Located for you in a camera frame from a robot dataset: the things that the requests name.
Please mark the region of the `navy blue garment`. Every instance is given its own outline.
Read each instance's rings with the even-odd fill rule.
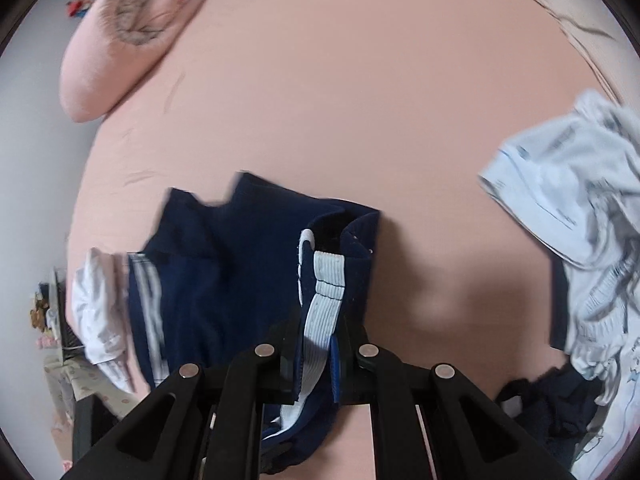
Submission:
[[[228,203],[172,189],[156,233],[129,255],[129,316],[153,388],[187,362],[223,366],[302,309],[300,397],[265,410],[263,471],[308,458],[337,406],[326,362],[340,312],[362,321],[380,213],[241,173]]]
[[[569,282],[564,272],[564,260],[555,253],[551,258],[551,330],[549,344],[564,351],[569,330]]]
[[[601,380],[588,381],[567,363],[561,369],[552,368],[534,383],[526,379],[511,381],[496,402],[519,396],[522,412],[513,420],[570,469],[575,447],[587,434],[598,409],[595,399],[601,391]]]

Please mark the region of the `bed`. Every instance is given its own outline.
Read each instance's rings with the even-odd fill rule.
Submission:
[[[585,88],[601,89],[533,0],[207,0],[100,127],[68,268],[139,250],[169,187],[219,202],[240,170],[366,204],[383,212],[370,339],[494,396],[565,355],[548,345],[548,254],[477,174]],[[142,398],[132,347],[129,368]],[[280,475],[373,477],[366,408]]]

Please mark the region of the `pillow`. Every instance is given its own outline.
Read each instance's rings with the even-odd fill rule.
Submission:
[[[111,110],[171,47],[204,0],[96,0],[66,48],[60,102],[76,122]]]

